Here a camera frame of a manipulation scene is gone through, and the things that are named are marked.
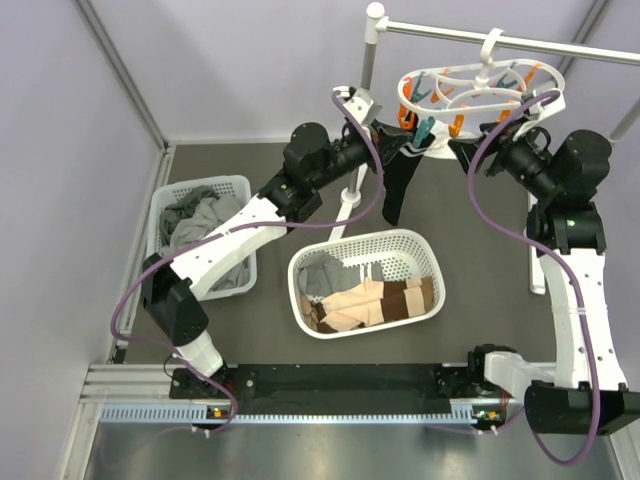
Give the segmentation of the orange clothes peg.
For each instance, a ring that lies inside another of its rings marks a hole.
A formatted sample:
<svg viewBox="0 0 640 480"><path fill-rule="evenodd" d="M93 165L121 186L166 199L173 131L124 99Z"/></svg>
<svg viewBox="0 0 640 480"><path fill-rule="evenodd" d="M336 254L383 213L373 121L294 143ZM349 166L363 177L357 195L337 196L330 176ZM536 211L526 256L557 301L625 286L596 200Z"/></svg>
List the orange clothes peg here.
<svg viewBox="0 0 640 480"><path fill-rule="evenodd" d="M399 106L397 120L403 130L413 130L416 127L417 115L404 105Z"/></svg>

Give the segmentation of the black sock with white stripes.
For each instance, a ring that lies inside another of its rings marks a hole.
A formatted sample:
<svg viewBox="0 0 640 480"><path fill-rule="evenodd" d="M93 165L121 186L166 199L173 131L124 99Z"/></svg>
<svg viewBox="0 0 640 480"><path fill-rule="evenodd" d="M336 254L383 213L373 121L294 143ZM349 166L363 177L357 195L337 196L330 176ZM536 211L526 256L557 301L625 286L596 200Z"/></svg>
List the black sock with white stripes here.
<svg viewBox="0 0 640 480"><path fill-rule="evenodd" d="M385 199L382 216L392 226L399 223L407 188L425 151L425 148L416 148L408 142L384 166Z"/></svg>

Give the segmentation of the teal clothes peg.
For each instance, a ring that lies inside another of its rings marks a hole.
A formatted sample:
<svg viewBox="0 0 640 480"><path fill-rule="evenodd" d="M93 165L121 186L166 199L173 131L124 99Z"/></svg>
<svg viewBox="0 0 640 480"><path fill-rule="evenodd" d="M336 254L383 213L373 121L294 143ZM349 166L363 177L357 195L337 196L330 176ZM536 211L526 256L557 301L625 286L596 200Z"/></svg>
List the teal clothes peg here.
<svg viewBox="0 0 640 480"><path fill-rule="evenodd" d="M412 145L414 148L425 148L426 140L428 136L431 134L431 130L435 125L435 118L433 116L429 116L427 118L422 119L416 128L414 138L412 141Z"/></svg>

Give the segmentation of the white round clip hanger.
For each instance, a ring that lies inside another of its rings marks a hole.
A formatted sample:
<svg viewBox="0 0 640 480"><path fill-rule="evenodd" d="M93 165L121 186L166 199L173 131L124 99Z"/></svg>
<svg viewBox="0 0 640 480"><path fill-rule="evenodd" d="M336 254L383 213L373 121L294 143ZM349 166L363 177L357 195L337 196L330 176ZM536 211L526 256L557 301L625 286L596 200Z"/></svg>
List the white round clip hanger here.
<svg viewBox="0 0 640 480"><path fill-rule="evenodd" d="M405 74L398 82L399 106L417 115L418 123L429 116L449 125L452 138L462 133L471 116L495 115L506 119L522 96L542 84L565 90L564 76L553 66L528 58L497 60L497 42L504 31L492 29L474 64L422 68Z"/></svg>

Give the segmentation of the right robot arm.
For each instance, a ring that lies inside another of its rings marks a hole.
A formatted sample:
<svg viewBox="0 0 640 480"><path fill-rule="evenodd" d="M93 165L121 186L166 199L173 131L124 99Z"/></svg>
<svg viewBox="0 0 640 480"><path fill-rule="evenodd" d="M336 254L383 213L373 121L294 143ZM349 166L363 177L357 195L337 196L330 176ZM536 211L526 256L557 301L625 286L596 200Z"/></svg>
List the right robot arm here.
<svg viewBox="0 0 640 480"><path fill-rule="evenodd" d="M556 366L548 373L510 347L482 345L470 352L469 388L487 396L499 387L521 401L537 434L600 436L639 417L639 395L629 389L614 351L604 294L606 239L593 198L610 170L610 142L591 130L568 135L556 152L539 146L549 132L518 136L509 127L482 153L486 173L509 173L534 198L525 237L540 262L550 295Z"/></svg>

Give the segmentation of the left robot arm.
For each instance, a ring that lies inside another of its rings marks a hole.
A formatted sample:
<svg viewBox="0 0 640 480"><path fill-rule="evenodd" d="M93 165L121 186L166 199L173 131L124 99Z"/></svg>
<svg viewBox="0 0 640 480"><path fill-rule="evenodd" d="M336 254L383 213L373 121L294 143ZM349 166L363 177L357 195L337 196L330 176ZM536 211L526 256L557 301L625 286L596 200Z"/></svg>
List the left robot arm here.
<svg viewBox="0 0 640 480"><path fill-rule="evenodd" d="M284 148L282 169L237 214L187 252L145 260L142 306L194 369L192 384L203 395L220 394L227 382L200 304L211 287L262 246L306 224L322 204L322 188L362 165L383 173L413 136L373 121L363 130L345 124L341 138L331 140L324 126L302 124Z"/></svg>

